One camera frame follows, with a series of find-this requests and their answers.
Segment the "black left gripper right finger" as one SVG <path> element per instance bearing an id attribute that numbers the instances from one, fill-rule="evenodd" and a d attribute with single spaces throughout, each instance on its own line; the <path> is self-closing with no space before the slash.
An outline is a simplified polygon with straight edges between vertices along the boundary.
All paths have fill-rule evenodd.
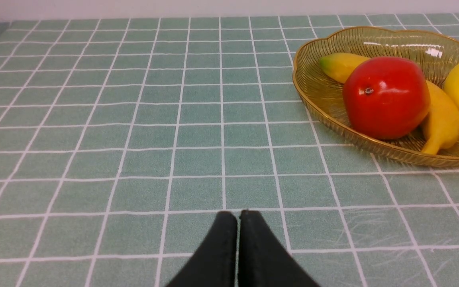
<path id="1" fill-rule="evenodd" d="M 242 210 L 237 268 L 239 287 L 318 287 L 273 234 L 262 214 Z"/>

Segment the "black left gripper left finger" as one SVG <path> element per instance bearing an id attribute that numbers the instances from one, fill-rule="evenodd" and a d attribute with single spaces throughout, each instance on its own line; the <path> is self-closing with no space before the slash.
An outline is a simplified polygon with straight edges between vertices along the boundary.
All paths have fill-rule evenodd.
<path id="1" fill-rule="evenodd" d="M 219 211 L 201 244 L 168 282 L 168 287 L 233 287 L 237 249 L 237 220 Z"/>

